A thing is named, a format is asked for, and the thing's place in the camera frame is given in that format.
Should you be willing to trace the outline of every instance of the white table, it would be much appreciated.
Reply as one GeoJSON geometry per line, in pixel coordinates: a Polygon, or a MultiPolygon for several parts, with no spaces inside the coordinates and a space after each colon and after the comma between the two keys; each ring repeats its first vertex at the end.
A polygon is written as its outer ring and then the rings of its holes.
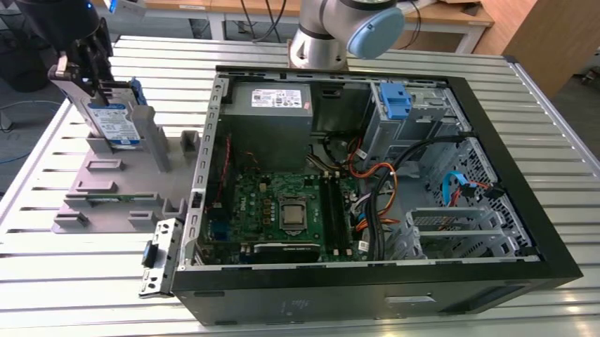
{"type": "MultiPolygon", "coordinates": [[[[118,78],[137,76],[169,135],[202,131],[216,65],[285,67],[283,44],[122,37],[118,78]]],[[[351,70],[466,77],[585,278],[479,315],[206,328],[172,299],[137,297],[150,234],[50,232],[89,145],[66,102],[0,202],[0,336],[594,336],[600,331],[600,165],[519,65],[495,56],[396,51],[351,70]]]]}

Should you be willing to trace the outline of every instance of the sticker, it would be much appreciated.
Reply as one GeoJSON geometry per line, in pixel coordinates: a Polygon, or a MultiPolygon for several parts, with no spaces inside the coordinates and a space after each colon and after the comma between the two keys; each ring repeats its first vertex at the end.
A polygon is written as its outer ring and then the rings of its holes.
{"type": "Polygon", "coordinates": [[[102,107],[90,103],[88,106],[90,107],[90,116],[113,144],[136,145],[141,143],[141,135],[124,104],[113,103],[102,107]]]}
{"type": "Polygon", "coordinates": [[[359,250],[369,252],[369,242],[359,241],[359,250]]]}
{"type": "Polygon", "coordinates": [[[180,5],[181,9],[200,9],[200,10],[206,10],[205,6],[193,6],[193,5],[180,5]]]}
{"type": "Polygon", "coordinates": [[[361,157],[363,159],[367,158],[367,152],[363,151],[361,149],[357,149],[357,156],[361,157]]]}
{"type": "Polygon", "coordinates": [[[253,90],[253,107],[303,108],[303,93],[300,90],[253,90]]]}

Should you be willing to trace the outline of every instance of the blue plastic latch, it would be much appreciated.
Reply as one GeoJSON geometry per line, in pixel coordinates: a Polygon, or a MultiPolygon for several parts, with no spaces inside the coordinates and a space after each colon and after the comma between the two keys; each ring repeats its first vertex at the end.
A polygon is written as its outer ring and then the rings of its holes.
{"type": "Polygon", "coordinates": [[[388,108],[390,119],[407,119],[414,103],[412,97],[400,83],[382,83],[383,102],[388,108]]]}

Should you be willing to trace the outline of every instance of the wire bundle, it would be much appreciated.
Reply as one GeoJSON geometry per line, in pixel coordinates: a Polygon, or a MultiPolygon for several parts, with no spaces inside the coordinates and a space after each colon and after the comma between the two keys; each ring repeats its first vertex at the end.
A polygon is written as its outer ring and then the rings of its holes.
{"type": "Polygon", "coordinates": [[[422,140],[420,142],[412,144],[403,152],[403,154],[392,162],[392,167],[384,166],[384,172],[376,183],[376,187],[372,190],[369,200],[367,201],[365,214],[367,223],[369,228],[369,238],[375,244],[369,245],[369,259],[384,260],[386,259],[386,234],[383,229],[383,220],[380,219],[380,214],[377,209],[377,196],[379,191],[384,188],[386,181],[390,179],[390,173],[400,169],[404,162],[424,148],[436,143],[460,143],[466,140],[467,135],[459,136],[439,136],[431,139],[422,140]]]}
{"type": "Polygon", "coordinates": [[[284,0],[284,4],[281,5],[281,10],[280,10],[280,14],[279,14],[277,19],[273,19],[272,4],[269,3],[269,0],[265,0],[267,8],[268,8],[268,11],[269,11],[269,17],[272,18],[272,26],[269,27],[269,29],[267,30],[267,33],[261,37],[257,37],[257,35],[255,34],[255,25],[256,25],[256,23],[253,24],[251,22],[251,14],[248,13],[247,3],[244,2],[244,0],[241,0],[241,3],[243,3],[244,14],[247,15],[248,26],[251,27],[251,32],[253,34],[253,40],[252,41],[253,42],[265,41],[265,39],[269,37],[269,35],[272,35],[272,33],[276,31],[276,35],[279,37],[279,42],[281,43],[281,37],[280,37],[280,32],[277,30],[277,26],[279,26],[281,17],[284,16],[285,5],[288,3],[288,0],[284,0]]]}

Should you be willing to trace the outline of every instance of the green circuit board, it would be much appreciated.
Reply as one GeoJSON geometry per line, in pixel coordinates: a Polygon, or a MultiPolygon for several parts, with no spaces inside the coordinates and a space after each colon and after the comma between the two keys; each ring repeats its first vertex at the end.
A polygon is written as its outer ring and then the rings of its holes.
{"type": "MultiPolygon", "coordinates": [[[[345,205],[349,206],[349,196],[356,191],[355,180],[340,179],[340,188],[345,205]]],[[[319,175],[272,173],[239,176],[233,200],[229,224],[213,223],[213,226],[218,226],[214,230],[221,231],[217,239],[240,244],[320,244],[324,262],[355,260],[356,256],[333,256],[325,251],[319,175]],[[296,232],[281,229],[281,207],[291,200],[307,205],[307,229],[296,232]]]]}

